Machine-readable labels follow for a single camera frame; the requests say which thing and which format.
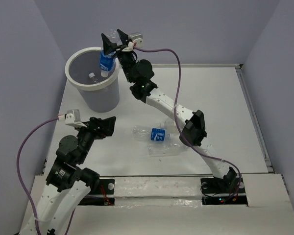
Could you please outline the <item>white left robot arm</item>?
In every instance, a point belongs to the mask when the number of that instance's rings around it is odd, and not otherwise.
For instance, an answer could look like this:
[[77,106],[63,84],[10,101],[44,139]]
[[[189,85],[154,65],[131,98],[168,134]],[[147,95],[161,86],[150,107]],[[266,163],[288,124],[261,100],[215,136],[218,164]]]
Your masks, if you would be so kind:
[[20,230],[21,235],[57,235],[65,222],[71,223],[74,210],[84,198],[92,198],[102,205],[110,205],[107,184],[101,184],[99,174],[83,164],[94,141],[114,133],[116,117],[91,117],[81,121],[74,110],[51,121],[62,121],[73,127],[77,135],[63,137],[56,150],[56,158],[46,177],[42,195],[34,203],[28,189],[24,191],[32,207],[32,216]]

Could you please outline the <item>blue label bottle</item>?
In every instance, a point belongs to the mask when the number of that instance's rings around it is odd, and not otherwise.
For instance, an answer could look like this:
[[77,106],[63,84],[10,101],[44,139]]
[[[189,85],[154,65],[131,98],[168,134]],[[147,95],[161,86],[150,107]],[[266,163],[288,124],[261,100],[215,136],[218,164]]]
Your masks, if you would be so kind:
[[165,142],[172,139],[172,134],[165,129],[134,126],[133,137],[140,141]]
[[[106,32],[105,35],[112,43],[118,44],[120,41],[119,35],[118,35],[117,31],[114,29],[110,29],[110,31]],[[99,67],[101,70],[101,76],[104,78],[108,77],[109,72],[111,72],[115,66],[115,59],[112,58],[113,54],[114,53],[112,52],[108,55],[105,55],[103,47],[101,47],[101,49],[100,49]]]

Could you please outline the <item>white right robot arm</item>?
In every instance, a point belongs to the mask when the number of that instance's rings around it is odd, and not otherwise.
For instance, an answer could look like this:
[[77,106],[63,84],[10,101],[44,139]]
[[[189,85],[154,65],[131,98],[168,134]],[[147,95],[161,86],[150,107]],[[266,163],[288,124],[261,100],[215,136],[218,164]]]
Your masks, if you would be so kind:
[[177,96],[174,99],[168,97],[152,81],[154,71],[151,62],[138,60],[135,52],[148,52],[142,48],[141,34],[127,35],[121,30],[117,34],[121,44],[113,43],[105,34],[101,34],[103,52],[117,57],[127,81],[131,83],[129,89],[132,95],[175,121],[181,142],[202,157],[219,191],[238,189],[242,181],[241,172],[230,161],[215,157],[214,149],[207,139],[204,113],[179,105]]

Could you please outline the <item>clear unlabelled bottle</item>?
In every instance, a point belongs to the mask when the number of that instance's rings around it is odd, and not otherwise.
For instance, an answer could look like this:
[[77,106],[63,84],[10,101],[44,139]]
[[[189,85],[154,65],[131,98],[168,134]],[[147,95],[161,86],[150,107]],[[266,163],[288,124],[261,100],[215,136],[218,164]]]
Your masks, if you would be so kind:
[[99,83],[99,81],[100,81],[100,77],[98,77],[96,74],[94,74],[94,73],[90,73],[88,76],[89,76],[90,82],[91,82],[92,84],[97,84],[97,83]]

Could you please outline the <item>blue label bottle front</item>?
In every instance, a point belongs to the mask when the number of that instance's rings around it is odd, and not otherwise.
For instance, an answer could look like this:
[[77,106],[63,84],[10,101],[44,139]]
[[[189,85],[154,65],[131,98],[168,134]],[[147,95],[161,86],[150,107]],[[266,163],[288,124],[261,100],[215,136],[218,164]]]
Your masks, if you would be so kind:
[[[117,31],[114,29],[110,29],[110,31],[106,32],[105,35],[112,43],[118,44],[120,41],[119,35],[118,35]],[[108,55],[105,55],[103,47],[101,47],[101,49],[100,49],[99,67],[101,70],[101,76],[104,78],[108,77],[109,72],[111,72],[115,66],[115,59],[112,58],[113,54],[114,53],[112,52]]]

